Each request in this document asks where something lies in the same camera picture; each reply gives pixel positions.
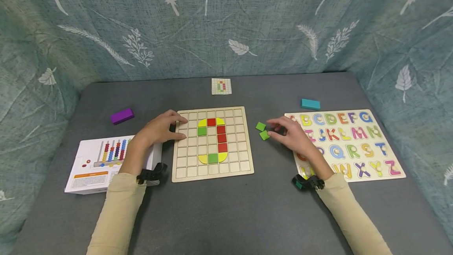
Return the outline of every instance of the green tile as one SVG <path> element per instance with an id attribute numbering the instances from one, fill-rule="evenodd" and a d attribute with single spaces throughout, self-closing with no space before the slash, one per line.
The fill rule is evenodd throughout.
<path id="1" fill-rule="evenodd" d="M 208 135 L 208 129 L 206 127 L 199 127 L 199 136 L 206 136 Z"/>
<path id="2" fill-rule="evenodd" d="M 208 163 L 218 163 L 218 155 L 216 153 L 208 155 Z"/>
<path id="3" fill-rule="evenodd" d="M 263 139 L 263 141 L 267 140 L 270 138 L 270 136 L 267 134 L 267 131 L 263 131 L 260 133 L 260 136 L 261 136 L 261 139 Z"/>
<path id="4" fill-rule="evenodd" d="M 255 127 L 256 129 L 263 131 L 266 128 L 266 124 L 263 124 L 261 122 L 258 122 L 258 124 Z"/>

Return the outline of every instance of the teal fabric backdrop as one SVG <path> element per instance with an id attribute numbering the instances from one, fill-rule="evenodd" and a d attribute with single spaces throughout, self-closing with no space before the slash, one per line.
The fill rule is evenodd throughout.
<path id="1" fill-rule="evenodd" d="M 1 2 L 1 254 L 89 83 L 340 70 L 453 240 L 453 0 Z"/>

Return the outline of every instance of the gray table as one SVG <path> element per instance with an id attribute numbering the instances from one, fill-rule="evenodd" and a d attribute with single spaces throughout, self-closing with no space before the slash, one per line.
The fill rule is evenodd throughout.
<path id="1" fill-rule="evenodd" d="M 302 97 L 320 100 L 323 111 L 372 109 L 349 73 L 235 77 L 232 88 L 232 95 L 213 96 L 210 78 L 87 87 L 13 254 L 86 252 L 105 193 L 63 193 L 83 139 L 133 135 L 170 108 L 243 105 L 251 128 L 257 121 L 301 111 Z M 128 107 L 134 109 L 136 117 L 113 126 L 110 114 Z M 263 142 L 255 131 L 250 132 L 250 145 L 252 175 L 172 183 L 173 142 L 164 144 L 162 160 L 169 165 L 169 174 L 160 186 L 146 191 L 130 253 L 351 254 L 316 194 L 293 187 L 290 180 L 297 170 L 292 152 L 270 139 Z M 408 175 L 405 179 L 350 184 L 355 197 L 395 255 L 453 254 L 410 171 L 404 163 L 402 166 Z"/>

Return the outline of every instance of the right hand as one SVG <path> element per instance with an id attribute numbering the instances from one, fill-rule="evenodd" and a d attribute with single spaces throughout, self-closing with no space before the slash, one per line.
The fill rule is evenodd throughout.
<path id="1" fill-rule="evenodd" d="M 281 116 L 279 118 L 268 120 L 267 123 L 270 123 L 271 128 L 276 131 L 269 131 L 268 135 L 289 149 L 296 151 L 309 159 L 317 154 L 320 154 L 319 150 L 315 147 L 312 141 L 310 141 L 300 124 L 296 121 L 293 121 L 286 116 Z M 285 130 L 283 135 L 280 135 L 277 131 L 279 131 L 282 127 L 284 127 Z"/>

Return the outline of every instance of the wooden grid board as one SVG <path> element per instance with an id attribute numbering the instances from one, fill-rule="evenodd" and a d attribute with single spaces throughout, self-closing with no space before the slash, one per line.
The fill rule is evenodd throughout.
<path id="1" fill-rule="evenodd" d="M 172 182 L 253 174 L 245 108 L 178 111 L 188 122 L 176 123 L 187 138 L 175 142 Z"/>
<path id="2" fill-rule="evenodd" d="M 348 182 L 405 178 L 392 148 L 369 109 L 286 113 L 305 133 L 336 173 Z M 299 174 L 313 175 L 304 156 L 293 152 Z"/>

